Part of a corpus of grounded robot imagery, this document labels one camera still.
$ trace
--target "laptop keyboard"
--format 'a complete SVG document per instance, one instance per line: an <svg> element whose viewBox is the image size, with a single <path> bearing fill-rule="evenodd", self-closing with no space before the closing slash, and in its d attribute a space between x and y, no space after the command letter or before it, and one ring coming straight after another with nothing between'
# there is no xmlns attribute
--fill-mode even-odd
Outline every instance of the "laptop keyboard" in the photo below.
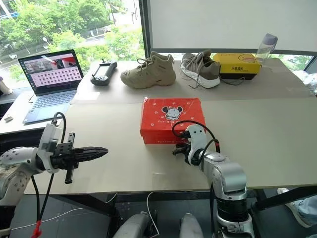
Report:
<svg viewBox="0 0 317 238"><path fill-rule="evenodd" d="M69 103L74 98L75 94L76 92L41 96L37 98L35 104L33 105L33 108L41 108L56 104Z"/></svg>

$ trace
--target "plastic bottle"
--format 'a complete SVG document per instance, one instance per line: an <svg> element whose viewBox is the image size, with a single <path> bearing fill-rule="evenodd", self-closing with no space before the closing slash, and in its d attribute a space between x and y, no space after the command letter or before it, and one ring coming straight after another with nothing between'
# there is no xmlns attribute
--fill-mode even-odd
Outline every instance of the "plastic bottle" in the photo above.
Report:
<svg viewBox="0 0 317 238"><path fill-rule="evenodd" d="M271 51L274 50L277 40L278 38L270 33L264 36L256 54L256 58L260 63L264 63Z"/></svg>

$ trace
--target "white shoe sole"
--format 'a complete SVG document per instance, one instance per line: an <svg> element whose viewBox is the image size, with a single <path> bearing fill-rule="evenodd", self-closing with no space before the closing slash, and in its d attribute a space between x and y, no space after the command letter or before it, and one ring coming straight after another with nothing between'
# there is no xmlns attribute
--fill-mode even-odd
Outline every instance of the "white shoe sole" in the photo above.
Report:
<svg viewBox="0 0 317 238"><path fill-rule="evenodd" d="M281 192L280 189L277 190L277 194L282 194L283 192ZM293 205L292 203L287 203L286 206L291 210L291 212L293 213L296 221L305 228L309 228L311 227L311 225L308 225L307 223L305 223L301 217L301 215L299 214L297 208L295 207L295 205Z"/></svg>
<svg viewBox="0 0 317 238"><path fill-rule="evenodd" d="M184 69L182 68L181 69L184 74L186 74L188 77L194 79L195 81L197 80L197 74L192 72L192 71L189 71L187 69ZM200 85L202 85L204 88L213 88L215 86L217 86L219 83L220 83L220 78L216 78L216 79L213 79L213 80L207 80L203 77L201 77L200 75L198 76L198 83Z"/></svg>

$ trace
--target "laptop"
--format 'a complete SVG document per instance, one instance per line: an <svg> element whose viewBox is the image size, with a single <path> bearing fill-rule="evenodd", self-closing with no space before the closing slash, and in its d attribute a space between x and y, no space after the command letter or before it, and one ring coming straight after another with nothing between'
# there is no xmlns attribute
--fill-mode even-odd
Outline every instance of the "laptop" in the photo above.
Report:
<svg viewBox="0 0 317 238"><path fill-rule="evenodd" d="M56 112L65 113L84 77L75 51L47 53L18 61L36 95L23 123L52 119Z"/></svg>

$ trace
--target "shoe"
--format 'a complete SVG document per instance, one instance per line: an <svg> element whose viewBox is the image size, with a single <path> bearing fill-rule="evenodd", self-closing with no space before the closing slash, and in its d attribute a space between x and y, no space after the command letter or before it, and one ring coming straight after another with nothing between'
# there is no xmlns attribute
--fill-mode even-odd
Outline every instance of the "shoe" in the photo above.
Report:
<svg viewBox="0 0 317 238"><path fill-rule="evenodd" d="M171 55L162 56L154 51L150 58L138 59L139 65L135 69L121 73L121 81L135 89L150 88L154 85L168 86L175 82L176 74L173 70L174 59Z"/></svg>
<svg viewBox="0 0 317 238"><path fill-rule="evenodd" d="M285 193L285 192L288 192L289 190L287 188L278 188L277 189L277 194L282 194L282 193ZM311 225L306 222L304 220L304 218L301 216L301 214L299 213L296 205L295 205L295 202L290 202L290 203L287 203L286 206L291 210L291 212L293 213L296 221L302 226L302 227L305 227L305 228L309 228L311 227Z"/></svg>
<svg viewBox="0 0 317 238"><path fill-rule="evenodd" d="M183 56L180 70L194 79L204 88L212 88L220 83L220 64L210 58L211 50L199 52L197 55L186 53Z"/></svg>

